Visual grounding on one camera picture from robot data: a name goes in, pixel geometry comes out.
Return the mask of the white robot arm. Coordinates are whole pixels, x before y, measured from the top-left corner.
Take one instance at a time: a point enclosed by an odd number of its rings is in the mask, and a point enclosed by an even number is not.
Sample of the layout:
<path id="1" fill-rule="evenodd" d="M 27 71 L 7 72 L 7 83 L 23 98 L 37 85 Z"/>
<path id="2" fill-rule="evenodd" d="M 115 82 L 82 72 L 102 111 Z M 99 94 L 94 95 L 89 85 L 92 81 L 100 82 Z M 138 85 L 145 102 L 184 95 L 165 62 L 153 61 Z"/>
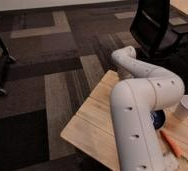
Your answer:
<path id="1" fill-rule="evenodd" d="M 138 60 L 132 46 L 114 51 L 112 60 L 132 74 L 115 84 L 110 94 L 120 171 L 165 171 L 151 113 L 181 100 L 183 80 L 168 69 Z"/>

